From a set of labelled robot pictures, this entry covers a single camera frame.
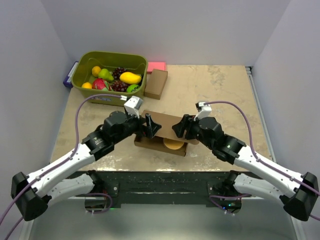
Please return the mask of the orange round sponge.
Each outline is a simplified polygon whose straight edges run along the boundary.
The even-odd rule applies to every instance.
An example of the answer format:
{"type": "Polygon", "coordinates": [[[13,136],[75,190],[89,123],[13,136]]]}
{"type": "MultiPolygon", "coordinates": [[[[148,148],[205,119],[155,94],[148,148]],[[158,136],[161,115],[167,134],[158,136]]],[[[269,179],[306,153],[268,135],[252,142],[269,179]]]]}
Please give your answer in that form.
{"type": "Polygon", "coordinates": [[[178,141],[178,140],[164,138],[163,139],[163,145],[166,148],[170,149],[170,150],[179,150],[184,146],[184,142],[178,141]]]}

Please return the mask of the large cardboard box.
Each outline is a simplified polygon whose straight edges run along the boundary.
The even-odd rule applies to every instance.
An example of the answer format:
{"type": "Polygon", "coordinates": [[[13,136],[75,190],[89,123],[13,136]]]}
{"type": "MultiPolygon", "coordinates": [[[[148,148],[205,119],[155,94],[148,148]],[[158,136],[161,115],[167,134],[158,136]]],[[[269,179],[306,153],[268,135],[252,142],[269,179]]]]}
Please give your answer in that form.
{"type": "Polygon", "coordinates": [[[168,115],[164,113],[154,112],[150,110],[144,110],[142,116],[150,114],[152,120],[161,125],[161,129],[157,131],[155,136],[151,139],[142,136],[136,136],[134,138],[134,145],[141,148],[173,154],[177,156],[185,157],[189,145],[197,145],[199,141],[196,139],[186,140],[184,138],[178,138],[172,129],[172,126],[179,123],[182,117],[168,115]],[[180,148],[171,149],[165,145],[165,142],[170,140],[171,142],[180,142],[180,148]]]}

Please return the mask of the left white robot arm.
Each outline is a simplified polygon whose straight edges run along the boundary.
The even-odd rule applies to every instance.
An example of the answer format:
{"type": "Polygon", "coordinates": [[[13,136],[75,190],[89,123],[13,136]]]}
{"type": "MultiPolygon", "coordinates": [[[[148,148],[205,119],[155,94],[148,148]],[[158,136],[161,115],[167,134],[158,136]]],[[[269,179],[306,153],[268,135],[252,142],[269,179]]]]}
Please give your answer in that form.
{"type": "Polygon", "coordinates": [[[149,113],[114,111],[65,156],[28,175],[16,173],[10,195],[22,218],[31,221],[42,215],[65,193],[62,187],[67,186],[71,174],[111,153],[117,143],[133,134],[152,139],[161,127],[149,113]]]}

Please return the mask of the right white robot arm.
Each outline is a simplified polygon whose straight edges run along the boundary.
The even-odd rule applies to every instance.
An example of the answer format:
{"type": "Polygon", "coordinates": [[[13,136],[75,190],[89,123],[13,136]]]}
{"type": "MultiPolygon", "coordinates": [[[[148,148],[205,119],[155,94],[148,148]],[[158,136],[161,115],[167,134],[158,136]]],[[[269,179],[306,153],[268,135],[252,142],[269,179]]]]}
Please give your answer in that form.
{"type": "Polygon", "coordinates": [[[304,222],[312,217],[320,196],[318,179],[313,173],[302,174],[270,161],[245,142],[224,133],[214,117],[198,119],[185,114],[172,129],[178,138],[198,140],[219,160],[246,169],[258,176],[261,184],[271,185],[273,189],[261,197],[274,196],[292,217],[304,222]]]}

